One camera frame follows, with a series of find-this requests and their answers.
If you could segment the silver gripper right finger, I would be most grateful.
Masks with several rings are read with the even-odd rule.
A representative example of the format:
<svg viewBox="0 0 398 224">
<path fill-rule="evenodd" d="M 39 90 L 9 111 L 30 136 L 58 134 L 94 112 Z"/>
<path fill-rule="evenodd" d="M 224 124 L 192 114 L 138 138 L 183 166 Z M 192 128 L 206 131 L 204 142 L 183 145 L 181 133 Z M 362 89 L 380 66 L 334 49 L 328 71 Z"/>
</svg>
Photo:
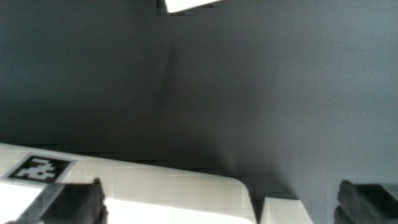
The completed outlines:
<svg viewBox="0 0 398 224">
<path fill-rule="evenodd" d="M 334 224 L 398 224 L 398 184 L 341 181 Z"/>
</svg>

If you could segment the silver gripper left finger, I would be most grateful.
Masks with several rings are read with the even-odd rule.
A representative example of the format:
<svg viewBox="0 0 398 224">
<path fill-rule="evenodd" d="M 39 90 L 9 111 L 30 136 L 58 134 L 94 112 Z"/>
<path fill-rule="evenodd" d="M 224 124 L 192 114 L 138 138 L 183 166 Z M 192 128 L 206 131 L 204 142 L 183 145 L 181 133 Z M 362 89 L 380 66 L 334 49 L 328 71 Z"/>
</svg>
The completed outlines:
<svg viewBox="0 0 398 224">
<path fill-rule="evenodd" d="M 14 224 L 108 224 L 101 180 L 49 184 Z"/>
</svg>

